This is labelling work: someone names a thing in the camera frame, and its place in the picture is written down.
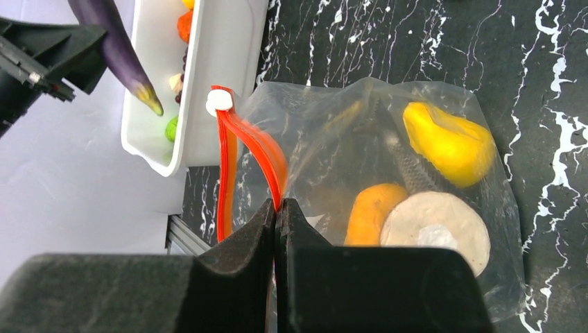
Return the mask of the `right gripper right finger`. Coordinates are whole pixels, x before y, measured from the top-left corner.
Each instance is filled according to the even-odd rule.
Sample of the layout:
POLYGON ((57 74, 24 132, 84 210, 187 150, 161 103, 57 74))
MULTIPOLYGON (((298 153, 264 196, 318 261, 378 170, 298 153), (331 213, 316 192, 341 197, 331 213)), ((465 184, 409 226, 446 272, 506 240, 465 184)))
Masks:
POLYGON ((454 250, 332 246, 297 201, 276 218, 279 332, 492 332, 477 281, 454 250))

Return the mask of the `orange fruit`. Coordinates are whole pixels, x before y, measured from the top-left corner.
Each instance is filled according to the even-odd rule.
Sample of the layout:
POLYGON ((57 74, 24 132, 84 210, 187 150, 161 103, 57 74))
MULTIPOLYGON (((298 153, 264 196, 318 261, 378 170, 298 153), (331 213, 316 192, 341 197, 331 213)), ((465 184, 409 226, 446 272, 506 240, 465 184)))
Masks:
POLYGON ((407 191, 394 183, 381 183, 361 191, 349 215, 344 245, 380 246, 387 216, 407 197, 407 191))

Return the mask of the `purple eggplant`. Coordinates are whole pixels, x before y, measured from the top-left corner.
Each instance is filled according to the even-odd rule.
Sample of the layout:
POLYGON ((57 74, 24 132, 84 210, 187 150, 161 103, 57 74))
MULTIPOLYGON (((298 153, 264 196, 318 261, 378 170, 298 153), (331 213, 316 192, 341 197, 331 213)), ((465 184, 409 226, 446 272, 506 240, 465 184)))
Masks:
POLYGON ((147 105, 157 116, 164 108, 126 33, 119 10, 112 0, 68 0, 80 24, 97 25, 105 29, 101 55, 107 68, 137 100, 147 105))

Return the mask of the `grey toy fish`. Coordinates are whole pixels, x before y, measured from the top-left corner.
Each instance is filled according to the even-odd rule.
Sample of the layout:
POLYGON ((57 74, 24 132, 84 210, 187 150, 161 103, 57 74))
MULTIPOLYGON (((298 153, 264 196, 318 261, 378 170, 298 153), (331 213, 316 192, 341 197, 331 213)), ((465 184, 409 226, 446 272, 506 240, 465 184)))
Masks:
POLYGON ((433 175, 423 161, 402 143, 398 127, 381 99, 373 101, 373 111, 365 129, 373 132, 392 154, 405 188, 410 194, 442 189, 439 177, 433 175))

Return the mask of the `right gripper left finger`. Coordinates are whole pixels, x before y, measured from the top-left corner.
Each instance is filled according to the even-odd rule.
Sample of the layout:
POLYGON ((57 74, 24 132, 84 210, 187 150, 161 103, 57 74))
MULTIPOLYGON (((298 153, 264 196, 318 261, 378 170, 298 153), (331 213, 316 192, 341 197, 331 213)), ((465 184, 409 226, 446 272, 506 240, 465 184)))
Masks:
POLYGON ((1 331, 265 332, 275 221, 266 200, 198 256, 34 256, 1 291, 1 331))

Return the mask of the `yellow pear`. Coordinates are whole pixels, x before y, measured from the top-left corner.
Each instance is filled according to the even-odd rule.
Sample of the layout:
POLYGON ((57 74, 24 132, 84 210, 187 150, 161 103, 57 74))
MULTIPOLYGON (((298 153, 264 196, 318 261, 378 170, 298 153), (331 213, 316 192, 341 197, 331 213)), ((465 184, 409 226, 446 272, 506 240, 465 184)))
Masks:
POLYGON ((423 102, 410 102, 402 121, 412 149, 459 188, 480 182, 495 161, 490 131, 423 102))

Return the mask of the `clear zip top bag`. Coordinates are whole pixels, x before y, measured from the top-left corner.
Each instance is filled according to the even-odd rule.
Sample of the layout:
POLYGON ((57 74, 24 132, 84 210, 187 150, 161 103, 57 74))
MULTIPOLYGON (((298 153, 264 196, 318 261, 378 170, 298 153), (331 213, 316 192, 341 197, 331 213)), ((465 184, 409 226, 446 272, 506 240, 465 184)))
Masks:
POLYGON ((442 189, 437 192, 457 196, 483 219, 490 260, 476 279, 492 321, 514 316, 525 294, 520 220, 495 142, 488 174, 459 188, 412 149, 402 121, 410 102, 423 102, 490 130, 476 96, 448 83, 392 85, 363 78, 344 88, 327 88, 266 81, 244 98, 214 87, 207 109, 218 120, 220 140, 218 240, 243 226, 266 199, 280 203, 293 198, 309 223, 341 246, 361 191, 381 183, 407 191, 392 154, 365 129, 375 99, 389 109, 402 143, 439 177, 442 189))

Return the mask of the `beige onion half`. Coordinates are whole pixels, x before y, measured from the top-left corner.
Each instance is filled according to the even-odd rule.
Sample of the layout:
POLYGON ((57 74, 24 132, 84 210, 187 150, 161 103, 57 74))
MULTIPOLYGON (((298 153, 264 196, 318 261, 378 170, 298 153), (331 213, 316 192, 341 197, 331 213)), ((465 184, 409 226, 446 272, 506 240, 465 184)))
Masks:
POLYGON ((453 194, 413 194, 388 214, 381 246, 446 248, 460 253, 475 276, 490 260, 490 236, 481 216, 453 194))

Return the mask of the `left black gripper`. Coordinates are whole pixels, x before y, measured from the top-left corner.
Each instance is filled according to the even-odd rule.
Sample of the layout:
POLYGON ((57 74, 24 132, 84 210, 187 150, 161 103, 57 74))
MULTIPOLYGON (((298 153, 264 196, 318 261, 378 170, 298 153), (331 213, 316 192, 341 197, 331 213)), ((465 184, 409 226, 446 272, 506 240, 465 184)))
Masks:
POLYGON ((34 24, 1 18, 1 135, 43 94, 73 101, 91 94, 106 70, 97 25, 34 24))

